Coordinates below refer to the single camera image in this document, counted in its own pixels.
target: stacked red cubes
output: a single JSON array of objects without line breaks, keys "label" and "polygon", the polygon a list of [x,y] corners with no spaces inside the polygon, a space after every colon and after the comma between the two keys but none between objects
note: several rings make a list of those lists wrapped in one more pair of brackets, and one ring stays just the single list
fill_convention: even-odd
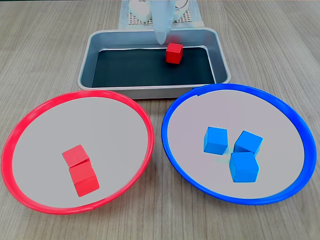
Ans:
[{"label": "stacked red cubes", "polygon": [[79,197],[99,189],[99,182],[91,161],[81,145],[62,153],[69,166],[69,172]]},{"label": "stacked red cubes", "polygon": [[169,43],[165,52],[165,61],[170,64],[179,64],[183,55],[183,46],[177,43]]}]

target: black tray bottom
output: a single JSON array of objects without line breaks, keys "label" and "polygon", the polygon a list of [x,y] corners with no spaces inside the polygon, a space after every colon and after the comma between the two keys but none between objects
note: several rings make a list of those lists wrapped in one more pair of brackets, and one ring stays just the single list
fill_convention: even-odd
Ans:
[{"label": "black tray bottom", "polygon": [[166,62],[166,49],[103,50],[93,88],[214,84],[207,51],[183,49],[180,64]]}]

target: gray metal tray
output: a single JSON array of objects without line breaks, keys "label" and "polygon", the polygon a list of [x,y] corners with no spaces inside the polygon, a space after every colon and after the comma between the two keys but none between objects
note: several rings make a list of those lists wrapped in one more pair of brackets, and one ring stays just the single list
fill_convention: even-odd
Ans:
[{"label": "gray metal tray", "polygon": [[105,50],[166,49],[169,43],[179,43],[184,48],[204,48],[215,83],[222,84],[230,81],[230,72],[218,34],[213,29],[197,27],[173,28],[163,45],[157,43],[155,33],[151,29],[96,31],[89,37],[77,81],[78,85],[83,90],[115,91],[132,99],[178,98],[193,88],[203,86],[204,84],[92,87],[99,52]]}]

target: wood grain surface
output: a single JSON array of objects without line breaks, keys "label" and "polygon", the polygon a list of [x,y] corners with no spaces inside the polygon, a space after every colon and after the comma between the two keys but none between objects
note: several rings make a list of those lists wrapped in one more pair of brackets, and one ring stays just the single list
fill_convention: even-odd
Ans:
[{"label": "wood grain surface", "polygon": [[[199,1],[219,34],[231,82],[284,100],[320,147],[320,1]],[[121,2],[0,2],[0,147],[29,111],[78,90],[88,37],[117,29]],[[171,166],[161,140],[173,100],[140,100],[155,131],[149,166],[96,210],[49,215],[17,202],[0,180],[0,240],[318,240],[320,169],[293,197],[245,206],[210,197]]]}]

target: blue plate rim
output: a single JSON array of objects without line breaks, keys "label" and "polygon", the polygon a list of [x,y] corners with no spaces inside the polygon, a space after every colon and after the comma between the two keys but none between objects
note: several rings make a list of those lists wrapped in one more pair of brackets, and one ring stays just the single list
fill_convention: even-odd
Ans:
[{"label": "blue plate rim", "polygon": [[[170,118],[172,114],[175,112],[175,110],[179,107],[180,104],[182,104],[185,100],[193,97],[193,96],[201,96],[203,94],[219,91],[219,90],[235,90],[240,91],[244,93],[248,93],[251,95],[254,95],[256,97],[259,97],[268,103],[272,104],[274,107],[276,107],[278,110],[280,110],[295,126],[297,129],[304,148],[304,163],[301,170],[301,173],[297,177],[297,179],[286,189],[271,195],[267,197],[262,198],[237,198],[237,197],[231,197],[227,195],[223,195],[217,192],[214,192],[195,180],[193,180],[187,173],[183,171],[183,169],[179,166],[177,161],[175,160],[168,143],[168,125],[170,122]],[[280,201],[283,201],[285,199],[288,199],[298,193],[311,179],[317,163],[317,148],[315,139],[305,123],[305,121],[300,117],[300,115],[289,105],[287,105],[285,102],[280,100],[279,98],[265,92],[262,90],[259,90],[254,87],[235,84],[235,83],[228,83],[228,84],[210,84],[205,85],[201,87],[194,88],[193,90],[183,94],[179,98],[177,98],[173,104],[169,107],[167,110],[163,122],[162,122],[162,128],[161,128],[161,138],[162,138],[162,144],[164,151],[170,160],[173,167],[177,170],[177,172],[185,178],[190,184],[192,184],[194,187],[198,188],[199,190],[203,191],[204,193],[215,197],[220,200],[224,200],[230,203],[234,204],[242,204],[242,205],[266,205],[266,204],[273,204]]]}]

